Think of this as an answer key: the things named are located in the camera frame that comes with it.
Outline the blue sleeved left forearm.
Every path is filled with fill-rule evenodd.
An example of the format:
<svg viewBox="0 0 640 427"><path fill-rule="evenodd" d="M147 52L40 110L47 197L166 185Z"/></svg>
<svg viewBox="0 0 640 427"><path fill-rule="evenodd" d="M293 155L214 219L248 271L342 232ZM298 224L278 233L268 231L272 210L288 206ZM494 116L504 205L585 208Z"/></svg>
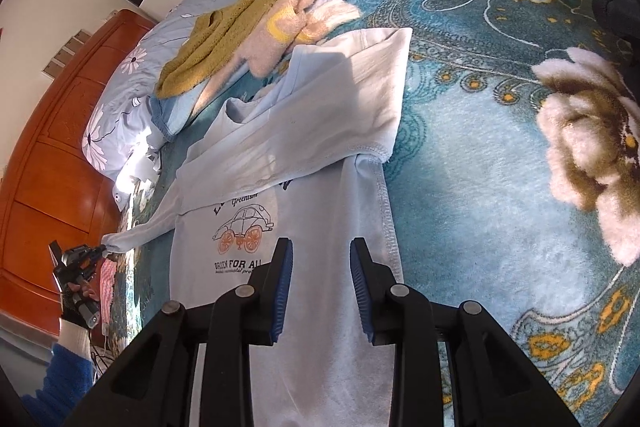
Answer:
<svg viewBox="0 0 640 427"><path fill-rule="evenodd" d="M38 426L62 426L93 385L89 331L60 318L60 335L43 383L35 395L21 401Z"/></svg>

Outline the left hand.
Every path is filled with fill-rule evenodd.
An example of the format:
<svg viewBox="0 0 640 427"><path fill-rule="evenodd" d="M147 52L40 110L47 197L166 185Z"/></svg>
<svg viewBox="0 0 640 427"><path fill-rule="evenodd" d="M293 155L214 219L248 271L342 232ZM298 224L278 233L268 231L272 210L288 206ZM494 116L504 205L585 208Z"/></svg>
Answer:
<svg viewBox="0 0 640 427"><path fill-rule="evenodd" d="M92 331L101 320L98 295L87 281L66 283L62 289L61 319Z"/></svg>

